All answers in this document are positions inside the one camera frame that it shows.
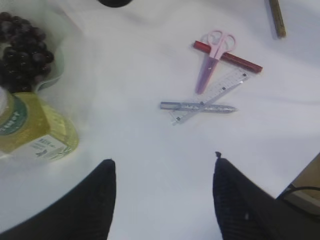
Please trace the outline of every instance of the soap bottle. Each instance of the soap bottle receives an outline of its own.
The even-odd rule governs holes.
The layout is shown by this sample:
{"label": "soap bottle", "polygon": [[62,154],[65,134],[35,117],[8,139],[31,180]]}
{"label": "soap bottle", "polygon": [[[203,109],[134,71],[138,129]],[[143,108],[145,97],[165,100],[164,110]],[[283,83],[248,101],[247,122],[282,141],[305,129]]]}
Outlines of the soap bottle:
{"label": "soap bottle", "polygon": [[0,152],[34,160],[57,160],[78,146],[73,124],[33,92],[0,87]]}

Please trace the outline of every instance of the table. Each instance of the table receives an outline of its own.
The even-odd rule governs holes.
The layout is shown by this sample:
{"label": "table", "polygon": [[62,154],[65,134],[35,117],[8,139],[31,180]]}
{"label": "table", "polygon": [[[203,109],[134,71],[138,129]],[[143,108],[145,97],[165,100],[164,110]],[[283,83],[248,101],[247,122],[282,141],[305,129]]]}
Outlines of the table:
{"label": "table", "polygon": [[[319,153],[320,7],[281,0],[287,38],[278,40],[268,2],[61,2],[82,36],[64,43],[66,72],[41,96],[73,120],[79,148],[52,163],[0,164],[0,230],[55,202],[105,158],[117,168],[111,240],[221,239],[215,151],[279,195]],[[191,44],[214,28],[233,33],[233,53],[264,70],[219,101],[239,112],[172,126],[159,103],[193,94],[205,55]]]}

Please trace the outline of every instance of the green label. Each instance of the green label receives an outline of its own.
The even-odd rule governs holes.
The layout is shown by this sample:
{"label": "green label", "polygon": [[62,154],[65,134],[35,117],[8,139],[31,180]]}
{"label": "green label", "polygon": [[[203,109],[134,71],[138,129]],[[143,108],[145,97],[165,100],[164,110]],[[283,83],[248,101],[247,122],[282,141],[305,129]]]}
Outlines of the green label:
{"label": "green label", "polygon": [[13,96],[13,112],[6,122],[0,125],[0,136],[6,136],[18,131],[26,122],[28,111],[25,103]]}

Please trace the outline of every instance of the bottle label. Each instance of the bottle label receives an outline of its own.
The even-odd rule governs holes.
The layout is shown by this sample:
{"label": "bottle label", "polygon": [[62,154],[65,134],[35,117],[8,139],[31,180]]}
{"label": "bottle label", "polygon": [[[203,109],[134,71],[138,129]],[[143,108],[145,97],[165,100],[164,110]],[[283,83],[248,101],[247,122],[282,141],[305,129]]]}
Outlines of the bottle label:
{"label": "bottle label", "polygon": [[13,111],[3,124],[0,124],[0,136],[6,136],[18,131],[28,118],[27,106],[18,97],[13,96]]}
{"label": "bottle label", "polygon": [[50,135],[28,142],[11,154],[33,160],[58,160],[69,154],[72,149]]}

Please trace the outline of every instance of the scissors blade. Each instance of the scissors blade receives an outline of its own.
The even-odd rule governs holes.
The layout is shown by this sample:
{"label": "scissors blade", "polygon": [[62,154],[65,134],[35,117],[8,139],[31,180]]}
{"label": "scissors blade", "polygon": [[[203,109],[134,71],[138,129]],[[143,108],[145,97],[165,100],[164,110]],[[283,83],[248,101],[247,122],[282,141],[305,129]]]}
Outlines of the scissors blade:
{"label": "scissors blade", "polygon": [[[196,112],[204,105],[201,103],[193,102],[167,102],[162,101],[160,103],[160,109],[172,110],[172,111],[184,111],[184,112]],[[202,113],[214,113],[214,114],[230,114],[236,112],[238,109],[229,105],[217,105],[211,104],[201,110]]]}
{"label": "scissors blade", "polygon": [[203,70],[203,73],[201,75],[201,78],[199,80],[198,86],[196,88],[197,94],[202,94],[205,91],[205,89],[209,83],[210,77],[211,77],[212,73],[214,72],[218,62],[219,62],[218,59],[215,59],[213,57],[208,58],[208,60],[205,64],[205,68]]}

